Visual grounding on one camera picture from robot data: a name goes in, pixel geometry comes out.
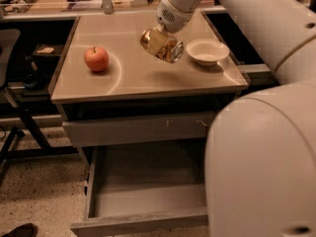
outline shoe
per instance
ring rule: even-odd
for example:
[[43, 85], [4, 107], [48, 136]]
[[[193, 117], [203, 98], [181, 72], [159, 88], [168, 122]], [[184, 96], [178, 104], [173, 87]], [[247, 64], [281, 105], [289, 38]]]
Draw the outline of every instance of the shoe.
[[36, 235], [36, 226], [31, 223], [28, 223], [15, 228], [10, 233], [7, 233], [2, 237], [35, 237]]

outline drawer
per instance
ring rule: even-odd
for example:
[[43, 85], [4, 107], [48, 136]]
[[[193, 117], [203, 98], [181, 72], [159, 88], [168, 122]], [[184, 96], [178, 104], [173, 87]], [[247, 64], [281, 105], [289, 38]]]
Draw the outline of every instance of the drawer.
[[205, 139], [96, 147], [86, 210], [71, 230], [113, 236], [207, 224]]
[[74, 147], [206, 137], [214, 112], [65, 121]]

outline floor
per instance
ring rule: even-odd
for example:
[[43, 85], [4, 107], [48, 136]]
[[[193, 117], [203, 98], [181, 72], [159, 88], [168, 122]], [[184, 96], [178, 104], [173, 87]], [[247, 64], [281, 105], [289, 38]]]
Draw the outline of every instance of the floor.
[[[40, 129], [52, 146], [70, 145], [59, 117], [37, 118]], [[18, 120], [1, 119], [7, 130], [21, 127]], [[32, 136], [16, 140], [12, 149], [37, 148]], [[0, 139], [0, 148], [4, 138]], [[80, 222], [85, 206], [87, 170], [79, 155], [50, 156], [5, 160], [0, 166], [0, 236], [31, 222], [38, 227], [38, 237], [74, 237], [72, 222]], [[208, 237], [208, 227], [158, 230], [125, 237]]]

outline white bowl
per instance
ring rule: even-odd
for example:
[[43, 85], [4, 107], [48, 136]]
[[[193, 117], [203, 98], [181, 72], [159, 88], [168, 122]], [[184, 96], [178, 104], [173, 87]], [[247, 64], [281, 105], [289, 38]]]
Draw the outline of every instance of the white bowl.
[[187, 44], [187, 53], [197, 64], [212, 66], [228, 56], [229, 48], [215, 39], [196, 39]]

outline red apple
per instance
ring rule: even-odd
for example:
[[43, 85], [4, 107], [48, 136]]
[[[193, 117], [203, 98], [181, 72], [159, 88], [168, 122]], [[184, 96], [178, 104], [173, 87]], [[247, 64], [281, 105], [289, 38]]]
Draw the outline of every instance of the red apple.
[[105, 71], [109, 66], [109, 54], [101, 46], [89, 47], [85, 52], [85, 62], [94, 72]]

